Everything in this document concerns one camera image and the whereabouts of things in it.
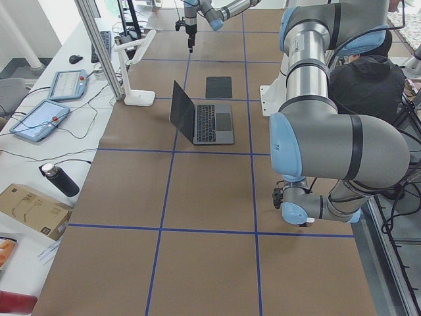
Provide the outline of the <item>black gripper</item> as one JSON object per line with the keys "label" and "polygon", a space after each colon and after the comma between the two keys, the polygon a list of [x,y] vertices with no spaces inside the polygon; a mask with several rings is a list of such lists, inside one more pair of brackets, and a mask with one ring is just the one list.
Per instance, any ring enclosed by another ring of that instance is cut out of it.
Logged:
{"label": "black gripper", "polygon": [[275,209],[280,209],[283,203],[284,187],[276,184],[272,192],[272,201]]}
{"label": "black gripper", "polygon": [[195,37],[197,34],[197,19],[196,18],[181,18],[175,22],[175,29],[178,32],[181,27],[185,28],[188,35],[187,46],[189,52],[193,52],[195,46]]}

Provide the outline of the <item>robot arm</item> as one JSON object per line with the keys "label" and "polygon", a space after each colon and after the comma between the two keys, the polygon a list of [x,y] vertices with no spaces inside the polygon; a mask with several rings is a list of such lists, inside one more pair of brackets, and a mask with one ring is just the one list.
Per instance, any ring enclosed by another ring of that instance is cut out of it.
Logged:
{"label": "robot arm", "polygon": [[259,0],[237,0],[215,8],[212,1],[182,1],[184,4],[184,16],[175,22],[175,29],[178,32],[180,28],[184,27],[188,35],[187,47],[189,52],[193,52],[195,46],[195,37],[197,34],[197,15],[201,13],[204,19],[208,22],[213,31],[219,31],[225,21],[239,15],[245,10],[257,6]]}
{"label": "robot arm", "polygon": [[376,117],[346,115],[328,97],[330,62],[370,32],[382,32],[387,1],[340,1],[285,11],[280,49],[288,56],[286,98],[270,116],[272,168],[282,176],[276,206],[290,224],[357,222],[360,208],[404,179],[404,137]]}

